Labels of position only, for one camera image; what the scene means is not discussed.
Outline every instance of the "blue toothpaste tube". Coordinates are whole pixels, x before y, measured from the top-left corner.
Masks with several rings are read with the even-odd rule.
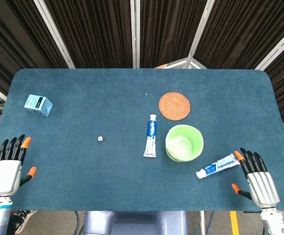
[[[151,118],[148,121],[148,128],[147,128],[146,148],[143,156],[149,158],[155,158],[157,121],[156,121],[156,115],[151,114],[150,117]]]
[[[196,172],[196,175],[199,179],[205,178],[207,176],[213,175],[217,172],[220,172],[224,169],[231,168],[235,165],[240,165],[240,162],[237,158],[231,153],[229,156],[222,158],[211,165],[206,166],[200,171]]]

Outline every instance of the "round rattan coaster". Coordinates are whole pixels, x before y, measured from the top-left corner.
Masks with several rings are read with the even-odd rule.
[[[159,110],[166,119],[178,121],[190,113],[191,105],[184,95],[169,92],[160,98]]]

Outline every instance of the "green bowl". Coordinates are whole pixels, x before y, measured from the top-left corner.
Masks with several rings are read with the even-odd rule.
[[[189,125],[177,125],[166,136],[166,153],[176,162],[189,162],[197,158],[204,148],[202,134]]]

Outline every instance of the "small box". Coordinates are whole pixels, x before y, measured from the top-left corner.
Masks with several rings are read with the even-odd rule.
[[[27,110],[48,117],[53,104],[46,97],[30,94],[24,108]]]

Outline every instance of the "table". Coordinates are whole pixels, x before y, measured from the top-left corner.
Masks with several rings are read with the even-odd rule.
[[[184,120],[159,112],[160,97],[171,91],[191,103]],[[48,117],[23,107],[29,94],[53,103]],[[155,159],[143,157],[150,114],[157,115]],[[177,124],[204,137],[192,162],[177,163],[165,153],[165,136]],[[23,171],[38,170],[12,197],[14,209],[257,210],[231,189],[237,183],[248,190],[240,167],[201,180],[195,175],[243,147],[263,156],[284,210],[284,130],[262,71],[23,69],[11,84],[0,144],[21,134],[32,137]]]

